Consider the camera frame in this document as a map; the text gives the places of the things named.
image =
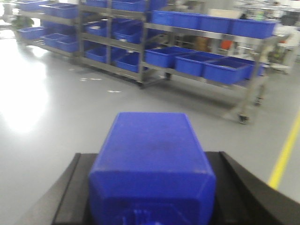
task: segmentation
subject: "gray epoxy floor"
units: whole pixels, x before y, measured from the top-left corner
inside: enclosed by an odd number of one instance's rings
[[[271,76],[263,105],[249,108],[244,126],[229,113],[242,92],[178,77],[139,90],[13,39],[0,40],[0,49],[1,225],[28,210],[76,152],[98,152],[118,112],[184,112],[205,151],[225,151],[267,182],[300,105],[299,64],[290,76]],[[279,189],[298,202],[299,147],[298,140]]]

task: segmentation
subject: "orange object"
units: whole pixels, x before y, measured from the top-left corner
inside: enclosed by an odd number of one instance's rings
[[[221,48],[228,50],[228,49],[230,49],[232,44],[233,44],[233,41],[226,41],[226,40],[222,41]]]

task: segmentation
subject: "rack caster wheel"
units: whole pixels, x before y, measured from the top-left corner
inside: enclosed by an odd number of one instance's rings
[[[257,97],[256,101],[254,102],[255,106],[261,106],[262,105],[262,99],[261,97]]]
[[[244,116],[244,115],[241,115],[239,114],[239,121],[241,124],[247,124],[247,122],[249,121],[249,117],[248,116]]]
[[[172,77],[172,74],[169,74],[169,73],[165,73],[165,79],[170,81],[171,80],[171,77]]]
[[[138,88],[138,89],[144,89],[144,84],[138,82],[138,83],[137,83],[137,88]]]

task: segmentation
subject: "blue container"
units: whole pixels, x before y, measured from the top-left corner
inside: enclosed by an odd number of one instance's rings
[[[43,25],[43,27],[49,28],[52,31],[54,31],[55,26],[57,25],[57,23],[51,22],[51,21],[42,21],[42,25]]]
[[[228,34],[231,19],[203,15],[199,17],[199,30]]]
[[[55,16],[65,18],[65,19],[74,19],[78,16],[78,5],[69,4],[67,6],[60,6],[54,8]]]
[[[18,30],[22,38],[28,40],[38,39],[41,36],[47,35],[50,30],[45,27],[29,27]]]
[[[150,0],[149,10],[157,10],[167,5],[167,0]],[[145,0],[112,0],[112,8],[126,11],[145,12]]]
[[[130,70],[132,72],[139,72],[139,56],[140,54],[135,52],[126,55],[118,60],[116,60],[116,66],[122,69]]]
[[[211,58],[190,54],[176,57],[176,70],[182,73],[202,76],[205,67],[203,62],[209,61]]]
[[[234,84],[245,78],[249,67],[247,64],[226,59],[205,62],[204,78],[224,84]]]
[[[248,71],[247,71],[247,73],[245,75],[245,79],[249,80],[251,78],[252,72],[253,72],[254,67],[255,67],[255,61],[241,59],[241,58],[235,58],[235,57],[228,57],[226,59],[250,65],[250,67],[249,67],[249,69],[248,69]],[[263,71],[264,71],[264,67],[263,67],[263,64],[261,63],[259,71],[258,71],[258,75],[262,75]]]
[[[106,21],[100,21],[100,22],[95,22],[87,25],[85,27],[86,32],[89,34],[93,35],[98,35],[98,36],[107,36],[107,22]]]
[[[91,60],[95,60],[98,62],[107,62],[107,48],[106,46],[101,46],[95,49],[91,49],[85,52],[85,55],[87,58]],[[111,61],[115,61],[116,59],[122,57],[126,54],[126,50],[120,49],[120,48],[112,48],[111,49]]]
[[[195,52],[194,50],[179,48],[179,47],[167,47],[162,49],[150,49],[146,50],[146,62],[158,67],[174,68],[175,57],[184,55],[187,53]]]
[[[152,23],[173,26],[174,13],[171,11],[153,11]]]
[[[69,3],[53,3],[53,4],[49,4],[49,5],[44,5],[41,6],[43,9],[43,12],[46,15],[52,15],[52,16],[56,16],[56,7],[61,7],[61,6],[68,6],[70,5]]]
[[[107,0],[86,0],[86,5],[106,8]]]
[[[54,30],[56,33],[59,34],[65,34],[65,35],[72,35],[76,33],[76,27],[75,26],[69,26],[64,24],[57,23],[54,26]]]
[[[173,14],[174,27],[182,27],[194,30],[199,29],[199,23],[201,23],[202,15],[181,12],[173,12]]]
[[[117,40],[125,40],[130,43],[139,44],[141,42],[143,29],[139,25],[128,26],[113,34]]]
[[[36,11],[41,9],[40,5],[47,4],[47,0],[27,0],[27,1],[20,1],[17,2],[19,7],[23,11]]]
[[[58,47],[68,53],[79,51],[79,42],[75,36],[69,36],[58,41]]]
[[[44,40],[45,45],[53,47],[53,48],[59,48],[59,43],[61,39],[67,37],[63,34],[49,34],[46,36],[43,36],[42,39]]]
[[[185,114],[122,112],[89,175],[90,210],[98,225],[207,225],[215,186]]]
[[[213,54],[213,53],[209,53],[209,52],[195,52],[192,54],[204,56],[204,57],[210,58],[212,60],[219,60],[219,59],[226,58],[226,56],[219,55],[219,54]]]
[[[275,22],[256,20],[232,20],[230,34],[265,39],[273,35]]]

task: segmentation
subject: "yellow floor line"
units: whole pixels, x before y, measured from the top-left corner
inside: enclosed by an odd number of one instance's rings
[[[290,160],[295,142],[297,140],[299,130],[300,130],[300,110],[293,124],[293,127],[289,133],[289,136],[281,150],[279,158],[274,166],[272,175],[269,179],[269,185],[276,190],[279,187],[282,176],[285,173],[287,163]]]

